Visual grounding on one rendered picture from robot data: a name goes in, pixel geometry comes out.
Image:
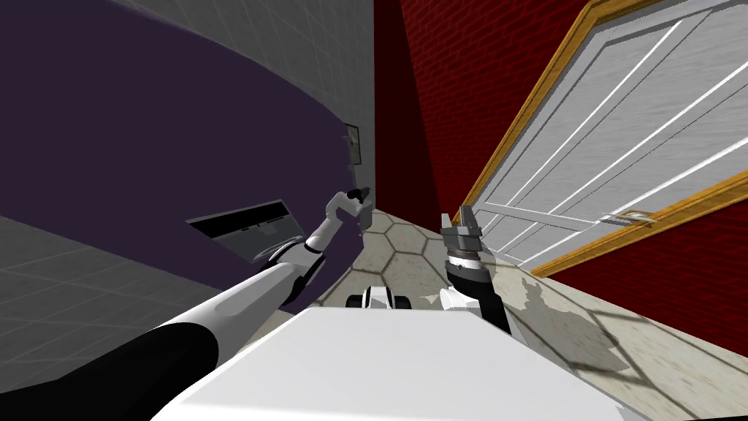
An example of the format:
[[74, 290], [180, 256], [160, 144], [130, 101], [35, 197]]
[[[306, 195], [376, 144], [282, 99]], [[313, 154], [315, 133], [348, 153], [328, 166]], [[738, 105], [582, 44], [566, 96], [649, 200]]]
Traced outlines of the dark framed wall panel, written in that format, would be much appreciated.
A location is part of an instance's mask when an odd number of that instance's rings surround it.
[[282, 200], [189, 219], [187, 224], [253, 263], [305, 234]]

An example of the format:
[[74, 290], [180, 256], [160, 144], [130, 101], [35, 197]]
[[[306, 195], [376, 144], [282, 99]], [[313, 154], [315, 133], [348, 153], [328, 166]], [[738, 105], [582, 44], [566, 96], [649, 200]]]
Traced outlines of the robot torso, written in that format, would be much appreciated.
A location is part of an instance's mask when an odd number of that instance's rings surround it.
[[312, 307], [152, 421], [651, 421], [465, 309]]

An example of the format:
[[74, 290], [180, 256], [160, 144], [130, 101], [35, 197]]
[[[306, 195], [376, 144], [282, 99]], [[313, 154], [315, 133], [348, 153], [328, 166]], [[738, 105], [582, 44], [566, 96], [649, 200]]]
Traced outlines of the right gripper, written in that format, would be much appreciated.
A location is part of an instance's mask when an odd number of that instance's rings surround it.
[[440, 233], [447, 249], [467, 252], [480, 252], [482, 232], [478, 228], [473, 209], [470, 205], [460, 207], [460, 225], [453, 227], [447, 213], [440, 215]]

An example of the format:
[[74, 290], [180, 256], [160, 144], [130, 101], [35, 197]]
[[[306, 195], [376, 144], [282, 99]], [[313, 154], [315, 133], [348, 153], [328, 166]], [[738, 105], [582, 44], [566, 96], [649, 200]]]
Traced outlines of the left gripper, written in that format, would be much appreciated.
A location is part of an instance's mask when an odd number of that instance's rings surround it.
[[346, 193], [346, 196], [349, 200], [353, 200], [362, 206], [360, 212], [358, 212], [358, 227], [361, 233], [366, 232], [373, 223], [374, 206], [371, 202], [366, 202], [370, 196], [370, 187], [352, 189]]

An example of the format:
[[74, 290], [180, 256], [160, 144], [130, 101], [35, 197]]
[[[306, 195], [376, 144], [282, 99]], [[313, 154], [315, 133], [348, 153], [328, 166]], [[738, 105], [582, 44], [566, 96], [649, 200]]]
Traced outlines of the small framed wall picture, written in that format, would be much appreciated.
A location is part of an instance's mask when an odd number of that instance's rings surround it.
[[362, 163], [362, 152], [358, 126], [346, 124], [348, 149], [352, 166], [360, 166]]

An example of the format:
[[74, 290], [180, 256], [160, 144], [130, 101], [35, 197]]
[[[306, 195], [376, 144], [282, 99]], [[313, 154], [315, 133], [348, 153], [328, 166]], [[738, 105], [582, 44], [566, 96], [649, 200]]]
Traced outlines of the white panelled door leaf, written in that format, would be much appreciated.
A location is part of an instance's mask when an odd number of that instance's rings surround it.
[[473, 206], [535, 270], [748, 170], [748, 0], [662, 0], [592, 30]]

